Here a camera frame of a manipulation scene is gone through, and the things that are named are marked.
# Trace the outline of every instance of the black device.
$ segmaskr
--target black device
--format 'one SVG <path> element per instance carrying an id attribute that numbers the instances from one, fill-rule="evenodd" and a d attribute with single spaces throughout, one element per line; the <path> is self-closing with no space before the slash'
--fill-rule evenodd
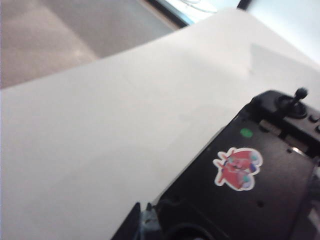
<path id="1" fill-rule="evenodd" d="M 320 112 L 306 96 L 254 97 L 112 240 L 318 239 Z"/>

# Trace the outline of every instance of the green light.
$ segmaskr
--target green light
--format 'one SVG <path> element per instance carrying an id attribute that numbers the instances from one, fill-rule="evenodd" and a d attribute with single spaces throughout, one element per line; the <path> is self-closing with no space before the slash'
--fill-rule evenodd
<path id="1" fill-rule="evenodd" d="M 248 129 L 248 128 L 242 128 L 241 130 L 240 130 L 240 133 L 241 133 L 241 135 L 242 136 L 244 136 L 245 138 L 251 138 L 252 136 L 253 136 L 253 132 L 250 130 L 250 129 Z"/>

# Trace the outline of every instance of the joystick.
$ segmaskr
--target joystick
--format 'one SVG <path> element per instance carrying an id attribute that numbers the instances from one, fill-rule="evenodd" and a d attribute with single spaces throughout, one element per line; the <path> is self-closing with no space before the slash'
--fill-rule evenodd
<path id="1" fill-rule="evenodd" d="M 307 89 L 304 87 L 299 88 L 294 97 L 282 95 L 276 100 L 276 105 L 280 111 L 291 118 L 303 119 L 307 115 L 306 106 L 300 102 L 308 95 Z"/>

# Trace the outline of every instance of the button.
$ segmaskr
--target button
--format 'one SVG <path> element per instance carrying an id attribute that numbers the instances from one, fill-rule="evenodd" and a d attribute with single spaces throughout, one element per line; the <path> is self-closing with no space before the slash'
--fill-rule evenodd
<path id="1" fill-rule="evenodd" d="M 310 115 L 309 120 L 310 120 L 310 122 L 316 123 L 316 122 L 318 122 L 319 117 L 315 116 L 315 115 Z"/>

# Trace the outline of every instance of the red cartoon sticker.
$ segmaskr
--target red cartoon sticker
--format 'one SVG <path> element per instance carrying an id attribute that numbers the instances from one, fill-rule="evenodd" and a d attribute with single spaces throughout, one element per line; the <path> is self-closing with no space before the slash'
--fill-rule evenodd
<path id="1" fill-rule="evenodd" d="M 213 160 L 218 168 L 214 183 L 222 186 L 225 183 L 236 191 L 248 191 L 254 188 L 254 175 L 260 172 L 263 158 L 253 148 L 231 147 L 228 152 L 218 152 L 220 159 Z"/>

